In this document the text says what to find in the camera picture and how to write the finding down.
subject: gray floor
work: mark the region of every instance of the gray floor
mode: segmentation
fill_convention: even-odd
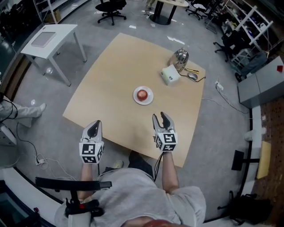
[[[67,173],[79,179],[82,165],[79,140],[83,129],[63,118],[62,114],[77,86],[106,46],[118,33],[123,32],[171,51],[185,47],[189,51],[189,59],[206,69],[203,97],[215,100],[223,107],[213,101],[202,100],[189,154],[184,167],[178,168],[177,172],[182,187],[196,185],[203,191],[207,201],[206,218],[217,217],[220,214],[217,207],[225,205],[229,200],[229,190],[239,190],[242,173],[231,171],[231,165],[235,150],[247,150],[248,143],[244,141],[243,134],[249,129],[249,115],[231,108],[215,90],[214,82],[219,79],[228,99],[239,109],[247,111],[238,104],[237,81],[230,65],[225,63],[222,53],[214,53],[216,47],[213,42],[221,43],[221,33],[216,35],[206,30],[203,20],[198,21],[195,16],[188,16],[183,8],[177,8],[173,17],[175,21],[171,25],[154,24],[153,27],[153,22],[142,16],[141,10],[144,9],[145,2],[135,1],[127,1],[126,7],[121,11],[127,16],[127,20],[115,19],[115,26],[111,26],[111,20],[98,24],[97,20],[101,18],[95,9],[98,3],[98,0],[92,0],[64,20],[64,23],[79,25],[79,38],[88,57],[88,61],[83,63],[72,38],[62,46],[61,54],[55,57],[72,82],[70,87],[63,84],[55,72],[42,76],[34,66],[29,68],[15,101],[30,106],[31,100],[35,99],[35,105],[45,102],[47,109],[30,129],[19,126],[19,136],[32,141],[38,153],[45,158],[58,160]],[[171,7],[164,4],[162,13],[169,15],[170,10]],[[130,25],[136,26],[136,29],[130,28]],[[11,123],[10,127],[15,132],[16,125]],[[106,152],[101,161],[101,169],[111,166],[118,159],[124,160],[127,166],[129,150],[111,141],[105,140],[105,143]],[[26,153],[21,156],[17,167],[29,179],[34,180],[36,176],[53,178],[50,169],[43,170],[35,165],[34,150],[30,144],[20,143],[20,146],[25,148],[22,151]],[[149,159],[148,162],[154,165],[156,160]],[[49,163],[56,176],[66,176],[55,161],[50,160]],[[160,177],[157,184],[161,186]],[[51,193],[60,199],[66,196],[64,192]]]

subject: gray cabinet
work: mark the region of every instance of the gray cabinet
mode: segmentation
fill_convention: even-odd
[[[282,66],[281,57],[277,57],[255,74],[238,84],[240,103],[248,108],[270,102],[284,95],[284,72],[278,72]]]

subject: wooden table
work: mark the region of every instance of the wooden table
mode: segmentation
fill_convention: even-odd
[[[167,3],[167,4],[174,6],[173,9],[172,9],[172,12],[170,13],[169,18],[161,15],[161,11],[162,11],[164,3]],[[157,5],[156,5],[156,8],[155,8],[154,14],[151,15],[149,18],[150,18],[150,20],[152,20],[155,23],[158,23],[158,24],[161,24],[161,25],[169,25],[172,21],[172,18],[173,18],[173,15],[174,15],[174,12],[175,12],[177,6],[188,7],[188,2],[184,1],[182,3],[182,2],[174,1],[174,0],[159,0],[159,1],[157,1]]]
[[[63,116],[82,127],[101,120],[104,138],[157,159],[161,152],[153,141],[152,115],[162,122],[160,112],[164,111],[175,123],[179,143],[174,163],[182,167],[197,122],[204,80],[181,77],[175,85],[167,86],[160,72],[172,54],[153,43],[118,34],[90,68]],[[187,67],[199,70],[199,78],[205,76],[205,70],[195,63],[189,61]],[[133,91],[138,86],[153,91],[151,104],[141,106],[134,101]]]

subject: computer mouse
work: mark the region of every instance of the computer mouse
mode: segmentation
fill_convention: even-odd
[[[189,73],[188,73],[188,77],[189,77],[190,79],[192,79],[192,80],[197,80],[197,75],[196,75],[195,73],[189,72]]]

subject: round table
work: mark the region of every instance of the round table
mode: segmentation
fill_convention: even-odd
[[[174,6],[173,9],[172,9],[172,12],[170,13],[169,18],[167,18],[163,15],[160,15],[164,3],[171,4],[171,5]],[[177,6],[188,7],[188,2],[184,1],[183,3],[181,3],[181,2],[178,2],[176,0],[158,0],[156,8],[155,8],[155,13],[153,15],[151,15],[149,18],[150,18],[150,20],[152,20],[155,23],[158,23],[158,24],[161,24],[161,25],[169,25],[172,18],[173,18],[173,15],[174,15],[174,12],[175,12]]]

